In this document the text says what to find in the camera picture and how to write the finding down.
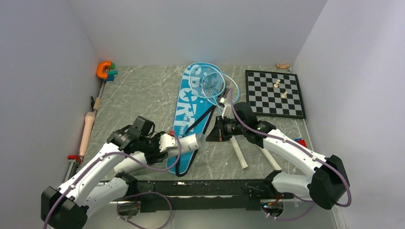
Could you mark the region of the blue racket carry bag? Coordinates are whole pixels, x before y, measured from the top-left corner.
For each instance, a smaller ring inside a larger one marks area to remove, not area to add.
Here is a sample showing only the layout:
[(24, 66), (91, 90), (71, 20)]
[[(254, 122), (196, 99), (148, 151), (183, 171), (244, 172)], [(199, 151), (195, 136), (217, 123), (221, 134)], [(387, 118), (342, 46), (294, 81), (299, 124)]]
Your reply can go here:
[[(222, 73), (217, 66), (211, 63), (196, 62), (186, 67), (184, 73), (182, 74), (172, 128), (175, 135), (179, 139), (195, 133), (205, 134), (213, 115), (213, 104), (205, 98), (200, 98), (194, 95), (189, 86), (189, 76), (191, 70), (197, 70), (197, 67), (205, 65), (215, 68), (217, 71)], [(201, 116), (203, 116), (203, 118), (187, 132), (189, 127), (198, 121)], [(180, 161), (177, 163), (177, 165), (172, 167), (169, 172), (178, 177), (186, 175), (197, 152), (198, 150), (182, 153)], [(174, 156), (169, 156), (167, 159), (166, 167), (170, 167), (172, 164), (174, 164), (177, 156), (178, 150), (175, 150)]]

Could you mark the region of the blue badminton racket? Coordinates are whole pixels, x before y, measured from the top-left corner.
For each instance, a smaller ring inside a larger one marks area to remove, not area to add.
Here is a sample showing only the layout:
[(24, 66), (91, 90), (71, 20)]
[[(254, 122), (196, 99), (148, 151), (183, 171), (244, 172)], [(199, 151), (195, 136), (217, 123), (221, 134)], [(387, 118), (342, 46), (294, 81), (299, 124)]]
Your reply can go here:
[[(213, 104), (216, 105), (216, 107), (218, 108), (218, 110), (219, 110), (219, 112), (220, 112), (220, 115), (221, 115), (221, 110), (220, 110), (219, 102), (220, 102), (220, 99), (221, 99), (222, 97), (225, 97), (225, 98), (227, 98), (227, 99), (230, 97), (230, 96), (225, 95), (225, 93), (227, 92), (227, 90), (228, 90), (229, 88), (232, 88), (232, 89), (235, 90), (234, 93), (233, 93), (233, 92), (231, 93), (231, 95), (235, 95), (235, 98), (232, 100), (233, 102), (236, 102), (237, 99), (238, 99), (239, 96), (240, 96), (240, 90), (239, 90), (239, 87), (237, 86), (236, 82), (235, 82), (231, 77), (229, 77), (228, 75), (226, 75), (226, 74), (224, 74), (224, 73), (222, 73), (222, 76), (223, 76), (223, 79), (224, 79), (224, 82), (221, 84), (221, 88), (223, 89), (223, 93), (220, 94), (220, 95), (218, 95), (215, 99), (214, 99), (214, 98), (209, 98), (209, 99), (208, 99), (209, 102), (213, 102)], [(233, 146), (233, 148), (234, 148), (234, 151), (236, 152), (237, 158), (238, 158), (238, 160), (239, 160), (239, 163), (240, 163), (242, 169), (248, 168), (247, 161), (246, 161), (246, 159), (245, 159), (245, 157), (244, 157), (244, 155), (243, 155), (243, 153), (242, 153), (242, 151), (241, 151), (241, 149), (240, 149), (240, 146), (239, 146), (237, 140), (235, 139), (235, 137), (232, 137), (232, 138), (230, 139), (230, 141), (231, 141), (231, 143), (232, 143), (232, 146)], [(275, 170), (281, 170), (280, 165), (275, 161), (275, 159), (274, 159), (273, 156), (269, 153), (268, 150), (266, 150), (266, 149), (261, 149), (261, 151), (262, 151), (262, 153), (264, 154), (264, 156), (266, 157), (266, 159), (269, 161), (269, 163), (271, 164), (271, 166), (272, 166)]]
[[(222, 73), (217, 71), (215, 68), (210, 66), (201, 66), (197, 67), (197, 70), (191, 70), (189, 77), (189, 86), (192, 92), (200, 98), (216, 98), (218, 95), (223, 93), (221, 84), (224, 82)], [(225, 95), (230, 96), (229, 99), (231, 103), (235, 103), (232, 100), (235, 98), (235, 95), (231, 95), (235, 90), (229, 88)]]

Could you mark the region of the blue badminton racket front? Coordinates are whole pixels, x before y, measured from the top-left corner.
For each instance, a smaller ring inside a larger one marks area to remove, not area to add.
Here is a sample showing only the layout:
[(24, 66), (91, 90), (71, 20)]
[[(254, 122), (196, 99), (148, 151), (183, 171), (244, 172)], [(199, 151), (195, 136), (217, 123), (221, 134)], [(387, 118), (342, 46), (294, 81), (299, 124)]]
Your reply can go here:
[[(200, 98), (216, 98), (218, 95), (223, 93), (221, 84), (224, 82), (222, 73), (217, 71), (215, 68), (210, 66), (201, 66), (197, 67), (197, 70), (191, 70), (189, 77), (189, 86), (192, 92)], [(231, 95), (235, 90), (229, 88), (225, 95), (230, 96), (229, 99), (231, 103), (235, 103), (232, 100), (235, 98), (235, 95)]]

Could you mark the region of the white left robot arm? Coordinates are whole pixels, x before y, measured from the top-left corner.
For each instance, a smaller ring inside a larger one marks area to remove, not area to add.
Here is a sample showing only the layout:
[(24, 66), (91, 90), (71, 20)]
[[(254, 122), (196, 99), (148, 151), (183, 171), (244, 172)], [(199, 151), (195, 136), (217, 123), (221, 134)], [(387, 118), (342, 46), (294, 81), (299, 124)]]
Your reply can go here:
[(155, 124), (138, 116), (132, 125), (114, 131), (102, 149), (77, 174), (58, 188), (48, 187), (41, 194), (43, 228), (81, 229), (87, 219), (118, 198), (132, 200), (138, 193), (138, 180), (121, 171), (107, 184), (99, 186), (103, 177), (128, 158), (141, 167), (152, 165), (178, 154), (207, 147), (206, 137), (194, 133), (178, 138), (164, 131), (153, 133)]

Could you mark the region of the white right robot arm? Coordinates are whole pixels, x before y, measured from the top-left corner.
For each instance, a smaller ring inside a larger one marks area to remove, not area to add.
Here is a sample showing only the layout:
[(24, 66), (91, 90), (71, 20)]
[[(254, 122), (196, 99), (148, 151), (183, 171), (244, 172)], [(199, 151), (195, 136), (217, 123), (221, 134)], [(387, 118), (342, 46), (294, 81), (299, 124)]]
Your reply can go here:
[(303, 172), (293, 175), (275, 170), (264, 180), (263, 192), (269, 198), (290, 193), (305, 198), (323, 209), (348, 207), (352, 203), (350, 182), (343, 161), (336, 155), (325, 156), (287, 137), (273, 124), (258, 120), (246, 102), (230, 104), (230, 118), (217, 116), (207, 136), (208, 142), (225, 142), (236, 135), (249, 143), (276, 153)]

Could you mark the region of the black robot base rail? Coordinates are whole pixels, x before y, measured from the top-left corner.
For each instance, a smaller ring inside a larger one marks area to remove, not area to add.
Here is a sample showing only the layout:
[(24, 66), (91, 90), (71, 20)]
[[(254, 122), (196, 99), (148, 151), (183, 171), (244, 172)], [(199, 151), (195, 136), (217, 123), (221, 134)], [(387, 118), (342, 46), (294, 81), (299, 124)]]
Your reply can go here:
[(137, 201), (142, 213), (160, 210), (260, 210), (269, 202), (290, 200), (290, 193), (271, 190), (262, 179), (139, 180), (119, 201)]

